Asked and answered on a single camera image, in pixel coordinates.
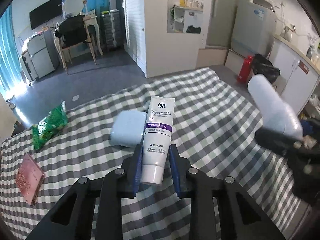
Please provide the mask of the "white purple toothpaste tube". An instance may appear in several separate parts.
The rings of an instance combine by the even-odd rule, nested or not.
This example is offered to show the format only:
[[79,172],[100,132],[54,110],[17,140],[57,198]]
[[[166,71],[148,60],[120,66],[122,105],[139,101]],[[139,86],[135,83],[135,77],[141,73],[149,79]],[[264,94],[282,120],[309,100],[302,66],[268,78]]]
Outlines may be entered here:
[[143,134],[142,175],[140,182],[161,185],[171,143],[174,98],[151,96]]

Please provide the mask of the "silver mini fridge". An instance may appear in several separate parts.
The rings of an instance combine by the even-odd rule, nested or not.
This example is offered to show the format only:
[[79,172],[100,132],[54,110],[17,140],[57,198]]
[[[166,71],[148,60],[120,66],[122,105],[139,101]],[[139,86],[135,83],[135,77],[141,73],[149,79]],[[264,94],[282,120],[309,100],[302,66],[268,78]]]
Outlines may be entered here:
[[31,37],[27,42],[27,48],[38,78],[50,74],[59,66],[52,31],[43,31]]

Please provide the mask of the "black drawer tower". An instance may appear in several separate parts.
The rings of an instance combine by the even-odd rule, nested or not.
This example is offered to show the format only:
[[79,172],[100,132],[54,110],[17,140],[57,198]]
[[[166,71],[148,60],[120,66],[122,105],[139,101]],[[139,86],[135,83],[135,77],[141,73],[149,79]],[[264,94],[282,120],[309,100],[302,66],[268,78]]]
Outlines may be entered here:
[[123,35],[119,10],[102,11],[100,17],[104,26],[104,37],[107,49],[111,50],[122,47]]

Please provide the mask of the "white sliding wardrobe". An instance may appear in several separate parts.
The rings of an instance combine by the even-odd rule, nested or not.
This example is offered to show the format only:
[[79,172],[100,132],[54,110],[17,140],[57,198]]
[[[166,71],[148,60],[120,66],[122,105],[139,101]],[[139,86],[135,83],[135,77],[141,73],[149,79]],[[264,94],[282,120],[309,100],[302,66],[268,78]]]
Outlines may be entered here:
[[[200,34],[177,30],[172,10],[180,0],[123,0],[125,50],[145,77],[196,68]],[[204,0],[185,0],[201,6]]]

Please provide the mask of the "teal window curtains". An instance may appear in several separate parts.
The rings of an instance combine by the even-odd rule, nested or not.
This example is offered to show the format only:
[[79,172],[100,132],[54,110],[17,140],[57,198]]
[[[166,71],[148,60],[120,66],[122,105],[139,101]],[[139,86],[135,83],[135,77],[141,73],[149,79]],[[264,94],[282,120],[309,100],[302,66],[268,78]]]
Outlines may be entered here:
[[1,16],[1,94],[14,91],[20,83],[21,65],[18,59],[12,24],[12,6]]

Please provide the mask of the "white side cart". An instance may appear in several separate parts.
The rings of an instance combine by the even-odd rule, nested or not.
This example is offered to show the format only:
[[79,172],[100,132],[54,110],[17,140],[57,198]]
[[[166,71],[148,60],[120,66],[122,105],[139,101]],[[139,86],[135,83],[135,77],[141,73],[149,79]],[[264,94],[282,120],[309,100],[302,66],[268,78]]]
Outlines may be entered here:
[[32,82],[36,81],[36,79],[38,78],[38,74],[35,70],[34,64],[31,61],[31,56],[28,50],[24,51],[21,54],[21,56],[19,57],[19,61],[24,76],[29,82],[29,86],[32,86]]

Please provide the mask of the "pink embossed notebook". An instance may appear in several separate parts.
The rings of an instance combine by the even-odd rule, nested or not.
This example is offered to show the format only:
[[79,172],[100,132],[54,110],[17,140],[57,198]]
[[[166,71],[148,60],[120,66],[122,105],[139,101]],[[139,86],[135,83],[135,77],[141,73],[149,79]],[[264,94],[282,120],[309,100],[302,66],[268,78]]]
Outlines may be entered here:
[[33,206],[36,202],[45,174],[29,154],[25,154],[17,171],[15,182],[26,203]]

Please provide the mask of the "red thermos bottle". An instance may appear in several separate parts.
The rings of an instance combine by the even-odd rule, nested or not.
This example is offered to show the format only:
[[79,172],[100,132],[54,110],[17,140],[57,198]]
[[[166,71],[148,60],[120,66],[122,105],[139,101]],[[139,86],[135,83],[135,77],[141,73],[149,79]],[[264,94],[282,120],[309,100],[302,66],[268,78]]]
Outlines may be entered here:
[[242,67],[237,77],[237,81],[239,83],[246,83],[249,74],[251,72],[251,63],[253,61],[253,56],[248,56],[244,59]]

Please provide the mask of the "green snack bag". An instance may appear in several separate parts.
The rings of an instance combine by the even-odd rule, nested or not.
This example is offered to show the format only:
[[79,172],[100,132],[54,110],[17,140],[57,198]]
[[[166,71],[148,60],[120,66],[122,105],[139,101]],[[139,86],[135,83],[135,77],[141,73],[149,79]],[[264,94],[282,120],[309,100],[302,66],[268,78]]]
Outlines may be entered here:
[[33,146],[39,151],[54,136],[56,136],[67,125],[66,104],[62,101],[53,108],[38,124],[31,127]]

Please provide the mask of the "round white mirror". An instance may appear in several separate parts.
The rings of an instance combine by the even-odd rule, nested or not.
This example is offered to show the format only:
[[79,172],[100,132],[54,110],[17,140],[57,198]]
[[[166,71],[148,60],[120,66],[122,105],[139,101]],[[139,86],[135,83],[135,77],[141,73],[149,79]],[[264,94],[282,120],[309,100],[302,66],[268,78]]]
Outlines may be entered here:
[[64,18],[70,18],[82,13],[87,0],[65,0],[62,3],[62,12]]

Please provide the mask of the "white spray bottle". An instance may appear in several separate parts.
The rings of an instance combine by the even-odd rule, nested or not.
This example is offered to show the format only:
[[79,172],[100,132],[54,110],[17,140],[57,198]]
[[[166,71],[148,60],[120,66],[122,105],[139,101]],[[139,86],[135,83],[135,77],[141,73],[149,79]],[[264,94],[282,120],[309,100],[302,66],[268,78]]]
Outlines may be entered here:
[[247,89],[260,111],[264,128],[302,139],[303,128],[296,113],[283,101],[264,75],[253,75]]

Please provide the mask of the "white dressing desk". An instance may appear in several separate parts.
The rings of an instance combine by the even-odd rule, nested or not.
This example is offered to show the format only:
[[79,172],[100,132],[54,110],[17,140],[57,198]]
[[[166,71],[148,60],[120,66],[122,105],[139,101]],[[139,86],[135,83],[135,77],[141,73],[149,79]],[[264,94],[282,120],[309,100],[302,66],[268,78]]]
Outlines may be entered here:
[[94,27],[94,30],[95,30],[95,44],[97,46],[97,49],[99,50],[100,55],[103,56],[103,51],[102,51],[101,42],[100,42],[100,28],[99,28],[98,18],[97,18],[95,9],[85,13],[84,21],[87,24],[87,26],[93,26]]

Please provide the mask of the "wooden chair with black jacket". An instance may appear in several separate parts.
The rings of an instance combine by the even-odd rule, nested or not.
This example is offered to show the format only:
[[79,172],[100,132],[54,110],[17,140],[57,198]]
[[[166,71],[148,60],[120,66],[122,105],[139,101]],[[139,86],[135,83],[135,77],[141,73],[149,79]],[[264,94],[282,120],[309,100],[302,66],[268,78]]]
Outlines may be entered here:
[[93,48],[94,38],[93,35],[89,33],[88,26],[86,23],[90,19],[90,16],[79,14],[77,16],[67,18],[55,29],[54,44],[56,46],[58,55],[60,56],[62,66],[66,74],[68,74],[68,68],[65,60],[64,51],[68,52],[70,62],[72,63],[70,49],[81,44],[88,45],[91,51],[93,61],[95,64],[97,64]]

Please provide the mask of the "white bin with black bag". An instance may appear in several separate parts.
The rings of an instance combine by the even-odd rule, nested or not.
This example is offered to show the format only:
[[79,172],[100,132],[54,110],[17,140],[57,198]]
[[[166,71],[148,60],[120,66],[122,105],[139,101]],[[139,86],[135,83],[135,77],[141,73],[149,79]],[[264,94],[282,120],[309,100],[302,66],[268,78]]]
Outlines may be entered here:
[[273,64],[263,57],[263,55],[255,54],[251,63],[253,74],[262,74],[267,80],[274,84],[280,76],[280,69],[273,66]]

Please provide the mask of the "black wall television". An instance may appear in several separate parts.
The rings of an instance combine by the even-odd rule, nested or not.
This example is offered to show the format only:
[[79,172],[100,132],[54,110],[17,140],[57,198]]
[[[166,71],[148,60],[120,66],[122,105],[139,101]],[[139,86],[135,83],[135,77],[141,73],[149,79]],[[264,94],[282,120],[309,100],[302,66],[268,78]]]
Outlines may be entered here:
[[62,15],[62,0],[49,0],[29,12],[31,29],[35,29],[49,20]]

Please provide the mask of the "grey checkered tablecloth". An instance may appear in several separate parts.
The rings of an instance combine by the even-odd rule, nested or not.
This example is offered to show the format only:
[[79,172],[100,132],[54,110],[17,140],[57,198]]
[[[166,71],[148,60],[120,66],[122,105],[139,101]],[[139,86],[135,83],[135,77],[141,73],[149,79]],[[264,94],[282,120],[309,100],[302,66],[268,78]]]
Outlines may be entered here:
[[25,239],[80,178],[102,178],[133,149],[111,138],[121,112],[147,114],[142,123],[144,166],[140,191],[122,201],[125,239],[186,239],[190,200],[175,193],[169,145],[210,177],[232,176],[284,232],[300,199],[285,159],[259,146],[258,108],[213,70],[165,77],[130,87],[67,112],[67,125],[39,151],[31,129],[1,145],[1,215]]

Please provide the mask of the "white washing machine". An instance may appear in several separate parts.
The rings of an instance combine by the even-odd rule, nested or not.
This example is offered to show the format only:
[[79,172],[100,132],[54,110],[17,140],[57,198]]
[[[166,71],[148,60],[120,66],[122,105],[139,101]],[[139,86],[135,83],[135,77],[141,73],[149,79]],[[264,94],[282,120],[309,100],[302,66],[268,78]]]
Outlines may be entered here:
[[277,17],[261,5],[240,0],[231,38],[231,50],[243,57],[267,56],[276,32]]

